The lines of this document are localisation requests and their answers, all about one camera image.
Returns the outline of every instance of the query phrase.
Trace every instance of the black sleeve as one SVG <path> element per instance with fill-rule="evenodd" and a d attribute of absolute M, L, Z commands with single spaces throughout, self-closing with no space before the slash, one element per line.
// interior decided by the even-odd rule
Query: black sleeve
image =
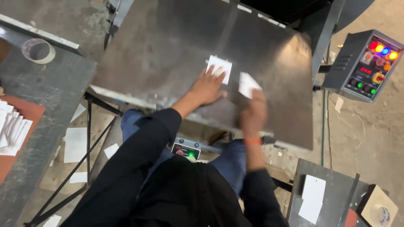
<path fill-rule="evenodd" d="M 140 129 L 105 164 L 72 214 L 61 225 L 99 226 L 122 223 L 141 185 L 163 149 L 175 140 L 182 117 L 164 109 L 139 119 Z"/>
<path fill-rule="evenodd" d="M 289 227 L 275 197 L 275 183 L 266 169 L 247 173 L 240 197 L 244 216 L 255 227 Z"/>

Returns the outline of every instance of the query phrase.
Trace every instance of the digital display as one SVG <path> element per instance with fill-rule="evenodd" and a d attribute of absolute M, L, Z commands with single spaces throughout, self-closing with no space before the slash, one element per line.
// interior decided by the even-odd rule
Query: digital display
<path fill-rule="evenodd" d="M 362 67 L 360 70 L 361 70 L 362 72 L 367 73 L 367 74 L 370 74 L 370 73 L 372 72 L 371 70 L 365 69 L 365 67 Z"/>

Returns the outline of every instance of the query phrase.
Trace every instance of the blue jeans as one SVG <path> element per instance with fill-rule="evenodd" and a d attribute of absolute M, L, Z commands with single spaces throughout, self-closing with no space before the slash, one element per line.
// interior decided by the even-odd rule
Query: blue jeans
<path fill-rule="evenodd" d="M 139 127 L 135 125 L 135 122 L 142 116 L 143 114 L 135 109 L 129 109 L 124 112 L 121 120 L 124 142 L 139 129 Z M 241 139 L 235 139 L 231 143 L 217 141 L 213 146 L 222 149 L 223 152 L 215 160 L 209 162 L 209 164 L 216 167 L 217 171 L 228 181 L 231 188 L 236 193 L 237 198 L 240 198 L 239 194 L 243 188 L 243 181 L 246 176 L 246 149 L 243 141 Z M 145 182 L 162 162 L 171 158 L 173 155 L 174 154 L 171 153 L 167 147 L 164 148 L 160 157 L 149 169 Z"/>

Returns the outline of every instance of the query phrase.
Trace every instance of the yellow indicator light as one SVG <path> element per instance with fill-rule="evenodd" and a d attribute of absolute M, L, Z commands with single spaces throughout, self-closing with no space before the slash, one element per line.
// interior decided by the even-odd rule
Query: yellow indicator light
<path fill-rule="evenodd" d="M 397 52 L 392 52 L 392 53 L 390 54 L 390 59 L 396 59 L 397 56 L 398 56 Z"/>
<path fill-rule="evenodd" d="M 384 49 L 384 46 L 383 46 L 383 45 L 378 45 L 378 46 L 376 47 L 376 51 L 377 51 L 377 52 L 381 52 L 383 49 Z"/>

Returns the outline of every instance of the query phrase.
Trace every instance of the person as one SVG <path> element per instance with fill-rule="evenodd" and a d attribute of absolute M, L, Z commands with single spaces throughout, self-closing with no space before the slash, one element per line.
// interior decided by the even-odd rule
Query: person
<path fill-rule="evenodd" d="M 133 109 L 124 113 L 124 143 L 61 227 L 289 226 L 261 150 L 262 91 L 252 91 L 241 113 L 243 140 L 232 141 L 217 159 L 192 163 L 167 149 L 187 115 L 226 96 L 219 91 L 225 73 L 217 76 L 213 68 L 203 69 L 170 108 L 147 116 Z"/>

